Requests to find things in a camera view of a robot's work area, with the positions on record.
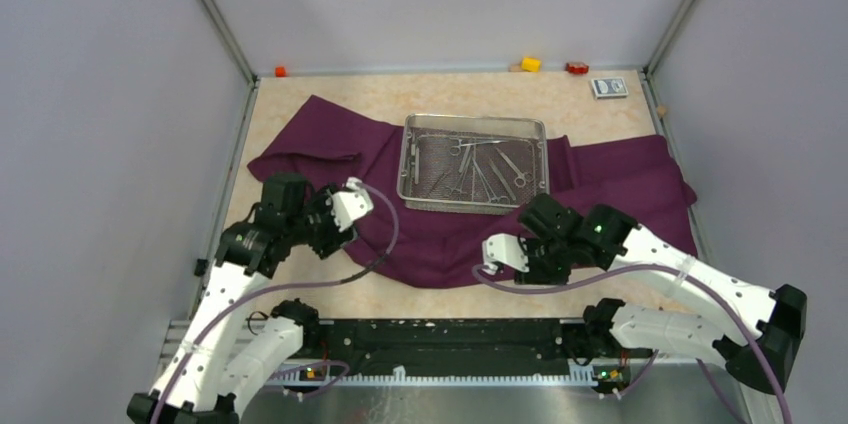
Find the blue playing card deck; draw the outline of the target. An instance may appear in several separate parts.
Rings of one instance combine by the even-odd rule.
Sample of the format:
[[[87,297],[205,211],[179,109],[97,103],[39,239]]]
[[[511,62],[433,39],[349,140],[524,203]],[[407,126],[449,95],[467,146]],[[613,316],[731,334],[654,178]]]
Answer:
[[[626,81],[622,77],[593,78],[590,86],[595,99],[621,99],[629,96]]]

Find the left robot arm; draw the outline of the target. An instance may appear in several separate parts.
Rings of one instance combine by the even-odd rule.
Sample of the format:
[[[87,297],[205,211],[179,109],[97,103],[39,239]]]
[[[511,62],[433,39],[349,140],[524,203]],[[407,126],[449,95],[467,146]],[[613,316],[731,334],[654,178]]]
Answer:
[[[247,404],[289,357],[319,348],[314,309],[292,304],[240,353],[233,348],[254,299],[274,291],[278,266],[299,246],[325,259],[357,237],[373,211],[363,182],[315,188],[303,175],[278,173],[262,185],[248,215],[221,235],[203,297],[177,351],[146,392],[134,394],[134,423],[237,423]]]

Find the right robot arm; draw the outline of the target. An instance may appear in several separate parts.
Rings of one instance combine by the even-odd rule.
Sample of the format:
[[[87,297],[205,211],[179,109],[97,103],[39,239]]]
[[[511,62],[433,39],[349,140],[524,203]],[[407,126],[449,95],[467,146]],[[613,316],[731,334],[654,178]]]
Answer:
[[[518,242],[527,264],[516,282],[564,284],[573,266],[589,265],[606,275],[630,274],[686,309],[651,310],[604,298],[583,313],[594,353],[661,350],[721,366],[763,393],[786,389],[805,333],[807,296],[800,289],[771,290],[730,276],[608,205],[581,215],[541,194],[518,221],[532,236]]]

